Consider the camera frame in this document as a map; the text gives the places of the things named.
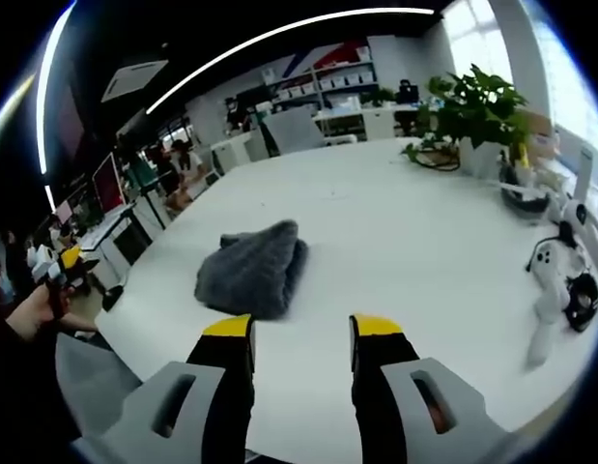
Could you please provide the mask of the person's left hand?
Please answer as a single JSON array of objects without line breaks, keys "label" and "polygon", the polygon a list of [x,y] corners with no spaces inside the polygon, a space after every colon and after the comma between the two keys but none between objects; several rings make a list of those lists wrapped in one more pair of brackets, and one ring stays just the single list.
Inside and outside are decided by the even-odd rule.
[{"label": "person's left hand", "polygon": [[56,322],[67,326],[70,295],[69,291],[40,285],[12,311],[6,322],[26,341],[32,340],[46,324]]}]

